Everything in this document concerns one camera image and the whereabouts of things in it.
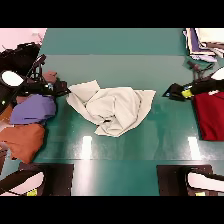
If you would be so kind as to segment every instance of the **yellow sticker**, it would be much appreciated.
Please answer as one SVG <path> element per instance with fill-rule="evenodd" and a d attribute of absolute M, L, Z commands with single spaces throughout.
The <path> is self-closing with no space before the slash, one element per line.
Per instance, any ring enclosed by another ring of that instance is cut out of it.
<path fill-rule="evenodd" d="M 27 192 L 27 196 L 37 196 L 37 189 Z"/>
<path fill-rule="evenodd" d="M 198 193 L 195 193 L 195 194 L 196 194 L 196 196 L 206 196 L 205 192 L 198 192 Z"/>

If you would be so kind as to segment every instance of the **blue cloth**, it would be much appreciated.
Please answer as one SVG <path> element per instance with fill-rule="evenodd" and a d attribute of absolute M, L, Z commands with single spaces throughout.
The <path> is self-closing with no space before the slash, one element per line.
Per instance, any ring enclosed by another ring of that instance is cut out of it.
<path fill-rule="evenodd" d="M 30 96 L 26 101 L 14 107 L 10 124 L 32 124 L 45 122 L 56 113 L 53 97 Z"/>

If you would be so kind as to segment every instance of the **stack of folded cloth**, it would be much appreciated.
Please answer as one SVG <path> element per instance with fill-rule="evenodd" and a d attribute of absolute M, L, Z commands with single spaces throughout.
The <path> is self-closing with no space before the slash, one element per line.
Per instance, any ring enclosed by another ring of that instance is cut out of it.
<path fill-rule="evenodd" d="M 44 73 L 43 77 L 51 84 L 57 79 L 53 71 Z M 4 115 L 4 126 L 0 123 L 0 146 L 1 142 L 8 146 L 11 159 L 30 163 L 43 144 L 46 120 L 56 113 L 55 100 L 52 96 L 39 94 L 17 97 L 16 100 L 17 105 L 13 110 L 8 108 L 5 111 L 8 120 Z"/>
<path fill-rule="evenodd" d="M 224 28 L 186 28 L 186 48 L 195 60 L 217 62 L 224 56 Z"/>

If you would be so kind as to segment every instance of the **green table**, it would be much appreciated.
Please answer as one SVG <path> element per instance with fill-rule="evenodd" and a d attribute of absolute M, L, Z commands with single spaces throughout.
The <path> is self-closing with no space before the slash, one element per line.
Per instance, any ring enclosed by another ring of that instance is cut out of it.
<path fill-rule="evenodd" d="M 158 195 L 158 164 L 209 163 L 224 175 L 224 143 L 200 140 L 189 101 L 161 97 L 170 84 L 192 80 L 182 66 L 182 41 L 176 28 L 48 29 L 40 52 L 47 55 L 44 71 L 56 70 L 69 85 L 96 79 L 101 88 L 153 89 L 156 96 L 144 121 L 119 138 L 97 136 L 95 125 L 58 98 L 34 162 L 74 164 L 72 195 Z M 92 137 L 90 160 L 83 157 L 84 136 Z M 7 159 L 0 178 L 18 163 Z"/>

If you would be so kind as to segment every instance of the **maroon fabric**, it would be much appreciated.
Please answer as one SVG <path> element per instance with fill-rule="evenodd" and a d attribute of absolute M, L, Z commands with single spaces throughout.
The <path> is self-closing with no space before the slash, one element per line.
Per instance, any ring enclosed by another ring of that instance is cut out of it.
<path fill-rule="evenodd" d="M 202 139 L 224 141 L 224 92 L 196 95 L 194 106 Z"/>

